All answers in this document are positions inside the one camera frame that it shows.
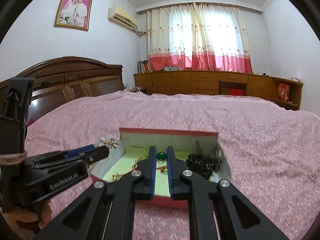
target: white wall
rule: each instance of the white wall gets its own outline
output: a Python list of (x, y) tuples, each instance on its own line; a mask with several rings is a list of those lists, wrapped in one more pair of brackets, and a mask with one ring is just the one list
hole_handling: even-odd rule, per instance
[[(241, 15), (248, 33), (252, 70), (254, 73), (262, 72), (270, 74), (270, 41), (263, 17), (258, 12), (250, 9), (241, 9)], [(146, 12), (139, 15), (138, 28), (141, 31), (147, 30)], [(147, 36), (140, 38), (140, 46), (141, 60), (149, 59)]]
[(270, 36), (271, 74), (304, 83), (301, 109), (320, 116), (320, 41), (289, 0), (276, 0), (263, 14)]
[(33, 0), (14, 22), (0, 45), (0, 81), (45, 60), (87, 57), (123, 65), (123, 80), (133, 84), (140, 58), (139, 37), (108, 21), (108, 8), (118, 0), (92, 0), (89, 31), (53, 27), (60, 0)]

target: pink floral bedspread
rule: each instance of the pink floral bedspread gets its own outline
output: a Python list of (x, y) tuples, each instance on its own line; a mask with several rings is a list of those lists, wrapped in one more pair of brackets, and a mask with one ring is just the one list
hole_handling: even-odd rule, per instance
[[(300, 240), (320, 211), (320, 120), (259, 98), (117, 92), (71, 101), (28, 128), (38, 155), (119, 139), (118, 127), (218, 131), (232, 183), (290, 239)], [(53, 216), (89, 185), (52, 200)], [(189, 239), (188, 212), (137, 204), (133, 239)]]

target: stack of books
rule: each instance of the stack of books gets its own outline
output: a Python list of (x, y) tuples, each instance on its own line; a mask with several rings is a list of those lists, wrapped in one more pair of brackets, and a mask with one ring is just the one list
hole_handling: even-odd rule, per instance
[(153, 69), (151, 67), (150, 60), (138, 61), (138, 74), (151, 72), (153, 72)]

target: robotic arm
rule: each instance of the robotic arm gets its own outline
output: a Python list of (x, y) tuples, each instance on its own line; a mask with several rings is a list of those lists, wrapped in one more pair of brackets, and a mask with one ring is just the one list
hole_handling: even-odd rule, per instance
[[(14, 78), (0, 116), (0, 155), (4, 183), (3, 212), (22, 205), (39, 212), (41, 204), (88, 177), (88, 165), (108, 157), (93, 145), (26, 158), (28, 106), (34, 79)], [(97, 181), (35, 236), (35, 240), (130, 240), (135, 201), (153, 198), (156, 148), (135, 171), (119, 181)], [(188, 200), (190, 240), (288, 240), (228, 180), (214, 183), (187, 169), (168, 146), (167, 169), (173, 200)], [(0, 218), (1, 228), (5, 221)]]

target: wooden headboard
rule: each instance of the wooden headboard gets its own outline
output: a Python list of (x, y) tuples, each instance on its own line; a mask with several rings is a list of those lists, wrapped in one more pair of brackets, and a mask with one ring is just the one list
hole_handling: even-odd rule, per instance
[[(122, 65), (108, 65), (83, 57), (51, 59), (21, 72), (16, 77), (36, 78), (29, 119), (34, 121), (58, 106), (85, 96), (100, 96), (123, 90)], [(3, 109), (9, 80), (0, 83)]]

